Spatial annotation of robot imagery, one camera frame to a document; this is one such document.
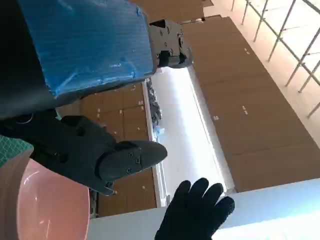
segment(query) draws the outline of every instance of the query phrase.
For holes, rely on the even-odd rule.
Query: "gloved hand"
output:
[[[212,185],[200,178],[191,187],[183,181],[175,191],[155,240],[210,240],[212,235],[234,211],[235,202],[224,197],[220,183]]]

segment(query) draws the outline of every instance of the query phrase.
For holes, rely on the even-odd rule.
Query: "pink plastic bowl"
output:
[[[7,201],[0,201],[0,204],[6,203],[7,207],[4,211],[7,212],[7,217],[11,216],[12,218],[15,212],[16,218],[15,221],[13,219],[2,221],[2,224],[7,224],[4,231],[10,230],[11,232],[5,233],[4,238],[1,239],[86,239],[90,216],[87,187],[60,176],[29,158],[27,158],[22,176],[19,174],[21,167],[11,167],[10,169],[13,174],[11,176],[19,178],[20,175],[19,188],[15,196],[14,194],[6,194]],[[14,185],[11,184],[6,189],[15,192],[12,189]],[[10,206],[12,203],[16,204],[15,211],[9,209],[12,207]]]

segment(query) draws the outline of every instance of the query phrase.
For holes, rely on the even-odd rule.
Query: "pink bowl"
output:
[[[1,174],[6,170],[11,172],[7,181]],[[0,199],[0,210],[3,208],[6,213],[3,217],[6,219],[1,221],[0,217],[0,224],[6,226],[4,237],[0,234],[0,239],[86,239],[90,216],[87,187],[46,169],[23,154],[0,168],[0,176],[1,196],[5,195]],[[3,180],[11,184],[3,186]]]

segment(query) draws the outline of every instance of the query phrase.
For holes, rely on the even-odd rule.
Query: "blue protective film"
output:
[[[52,94],[154,70],[142,10],[124,0],[18,0]]]

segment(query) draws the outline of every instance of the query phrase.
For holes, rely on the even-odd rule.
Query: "green cutting mat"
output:
[[[32,148],[32,145],[21,139],[0,135],[0,168],[6,161],[30,148]]]

